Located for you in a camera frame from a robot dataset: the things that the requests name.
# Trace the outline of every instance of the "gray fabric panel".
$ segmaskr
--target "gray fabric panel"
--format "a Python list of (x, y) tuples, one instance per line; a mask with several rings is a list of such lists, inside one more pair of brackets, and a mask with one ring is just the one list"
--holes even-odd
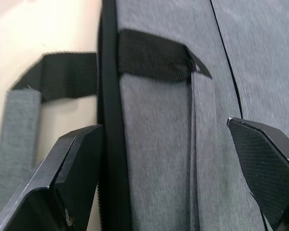
[[(150, 0), (117, 0), (118, 13), (118, 27), (119, 29), (131, 28), (144, 32), (160, 35), (172, 40), (179, 41), (186, 44), (188, 48), (200, 58), (210, 71), (215, 88), (215, 103), (216, 103), (216, 153), (215, 165), (219, 178), (214, 182), (206, 182), (206, 184), (215, 184), (219, 195), (215, 192), (206, 192), (210, 197), (206, 197), (209, 201), (208, 209), (210, 207), (219, 207), (219, 219), (211, 219), (211, 216), (205, 216), (201, 220), (204, 223), (218, 222), (210, 224), (212, 227), (219, 227), (223, 231), (262, 231), (264, 230), (263, 221), (259, 208), (252, 198), (249, 189), (246, 185), (245, 179), (241, 172), (238, 157), (233, 145), (230, 132), (226, 126), (228, 117), (240, 117), (238, 108), (236, 92), (232, 81), (231, 73), (227, 64), (227, 59), (223, 50), (221, 38), (219, 36), (218, 27), (215, 22), (213, 10), (210, 0), (168, 0), (168, 1), (150, 1)], [(134, 97), (134, 95), (124, 95), (124, 98)], [(133, 110), (139, 110), (143, 107), (141, 103), (134, 103)], [(129, 119), (138, 120), (138, 118), (131, 116), (126, 118), (125, 128), (129, 129)], [(136, 133), (141, 133), (138, 128), (133, 128)], [(129, 140), (131, 134), (127, 131), (127, 147), (133, 144)], [(151, 146), (150, 140), (143, 140), (147, 142), (147, 146)], [(146, 163), (139, 153), (130, 151), (128, 153), (129, 161), (132, 161), (135, 156), (139, 162), (136, 162), (134, 168), (141, 169), (141, 164)], [(197, 166), (197, 171), (201, 172), (202, 167)], [(156, 182), (159, 176), (155, 175), (152, 180)], [(130, 182), (131, 188), (137, 188), (138, 185)], [(131, 198), (133, 203), (147, 203), (137, 194)], [(152, 207), (152, 211), (156, 207), (162, 206), (160, 202)], [(150, 220), (152, 216), (162, 216), (163, 214), (154, 212), (154, 214), (144, 213), (141, 209), (136, 210), (132, 208), (133, 216), (140, 220), (159, 223), (157, 219)], [(143, 227), (137, 227), (136, 230), (145, 230)]]
[(7, 94), (0, 138), (0, 212), (32, 168), (40, 101), (36, 90)]
[(189, 230), (191, 88), (124, 75), (125, 121), (134, 231)]
[(245, 119), (289, 137), (289, 0), (213, 0)]
[(198, 208), (200, 230), (220, 230), (220, 207), (218, 185), (219, 172), (216, 166), (216, 113), (212, 79), (202, 74), (192, 75), (192, 143), (191, 157), (196, 157)]

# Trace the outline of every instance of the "beige wall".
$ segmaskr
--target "beige wall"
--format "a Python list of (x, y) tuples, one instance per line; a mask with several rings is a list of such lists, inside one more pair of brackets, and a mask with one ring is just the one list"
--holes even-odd
[[(100, 0), (0, 0), (0, 126), (6, 91), (41, 54), (96, 51), (100, 7)], [(36, 163), (58, 137), (94, 124), (95, 107), (95, 97), (44, 104)], [(100, 230), (96, 200), (88, 230)]]

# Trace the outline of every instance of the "black strap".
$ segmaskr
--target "black strap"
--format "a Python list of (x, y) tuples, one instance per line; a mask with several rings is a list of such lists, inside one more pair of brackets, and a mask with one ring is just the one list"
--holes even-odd
[(95, 53), (47, 54), (30, 68), (13, 90), (32, 88), (42, 93), (42, 102), (96, 94)]
[(118, 38), (122, 73), (166, 81), (182, 81), (193, 71), (211, 77), (205, 65), (183, 44), (148, 33), (125, 29)]

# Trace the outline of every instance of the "black nylon webbing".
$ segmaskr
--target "black nylon webbing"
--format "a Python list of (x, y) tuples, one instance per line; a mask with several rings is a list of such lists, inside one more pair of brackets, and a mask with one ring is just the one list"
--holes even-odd
[(40, 91), (43, 103), (60, 98), (94, 95), (96, 54), (47, 54), (24, 74), (13, 90), (25, 88)]
[(211, 77), (185, 45), (129, 29), (122, 30), (118, 37), (118, 64), (122, 73), (166, 81), (188, 79), (193, 71)]

